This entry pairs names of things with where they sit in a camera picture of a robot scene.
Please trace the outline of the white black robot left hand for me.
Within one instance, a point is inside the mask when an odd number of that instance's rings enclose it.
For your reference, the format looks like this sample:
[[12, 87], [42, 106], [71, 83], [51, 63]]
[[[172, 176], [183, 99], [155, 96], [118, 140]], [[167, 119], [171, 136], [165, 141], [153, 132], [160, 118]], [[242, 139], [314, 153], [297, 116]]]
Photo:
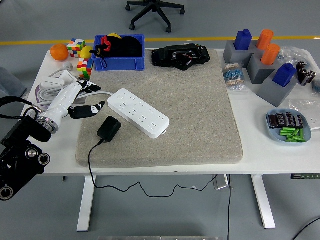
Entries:
[[70, 115], [72, 119], [84, 119], [94, 117], [99, 113], [105, 105], [104, 101], [96, 105], [84, 105], [72, 107], [72, 104], [80, 94], [80, 92], [93, 93], [101, 88], [94, 83], [81, 80], [71, 83], [63, 89], [50, 104], [45, 113], [40, 114], [38, 121], [44, 121], [47, 124], [53, 125], [58, 129], [61, 125], [62, 118]]

